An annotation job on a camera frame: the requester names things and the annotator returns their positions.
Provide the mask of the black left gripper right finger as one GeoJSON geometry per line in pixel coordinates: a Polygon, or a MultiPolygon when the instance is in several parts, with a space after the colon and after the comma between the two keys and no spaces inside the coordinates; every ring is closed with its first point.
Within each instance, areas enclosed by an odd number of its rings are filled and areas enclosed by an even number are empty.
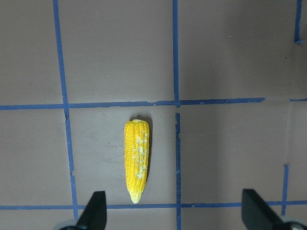
{"type": "Polygon", "coordinates": [[[242,190],[241,218],[247,230],[287,229],[287,225],[254,189],[242,190]]]}

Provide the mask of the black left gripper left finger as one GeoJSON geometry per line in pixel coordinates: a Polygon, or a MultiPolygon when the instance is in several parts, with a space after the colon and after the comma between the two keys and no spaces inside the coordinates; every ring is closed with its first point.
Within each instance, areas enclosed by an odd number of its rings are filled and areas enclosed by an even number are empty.
{"type": "Polygon", "coordinates": [[[106,227],[106,194],[96,191],[76,223],[78,230],[104,230],[106,227]]]}

